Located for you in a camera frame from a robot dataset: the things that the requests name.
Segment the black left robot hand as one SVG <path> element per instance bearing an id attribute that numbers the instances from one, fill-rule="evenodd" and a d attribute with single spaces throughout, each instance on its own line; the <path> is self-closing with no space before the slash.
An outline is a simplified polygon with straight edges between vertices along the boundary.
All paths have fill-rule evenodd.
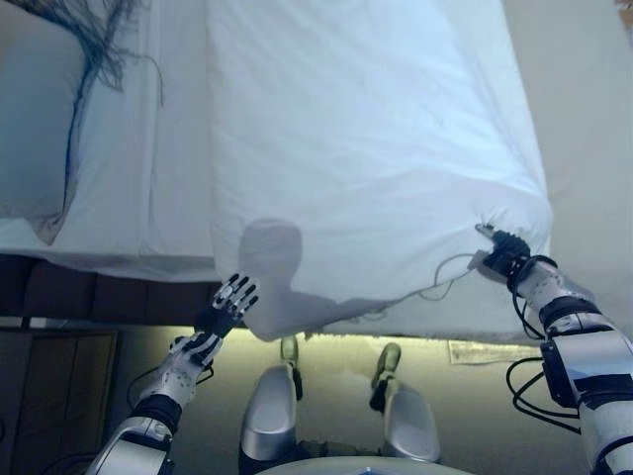
<path id="1" fill-rule="evenodd" d="M 259 283 L 255 278 L 234 273 L 196 315 L 195 331 L 224 338 L 259 301 L 258 291 Z"/>

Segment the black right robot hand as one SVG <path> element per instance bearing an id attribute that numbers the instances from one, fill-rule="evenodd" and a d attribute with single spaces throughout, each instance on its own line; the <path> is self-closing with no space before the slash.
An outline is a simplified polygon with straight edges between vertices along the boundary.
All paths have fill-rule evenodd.
<path id="1" fill-rule="evenodd" d="M 503 277 L 509 277 L 531 256 L 528 244 L 520 237 L 495 229 L 492 225 L 477 224 L 476 230 L 493 244 L 481 265 Z"/>

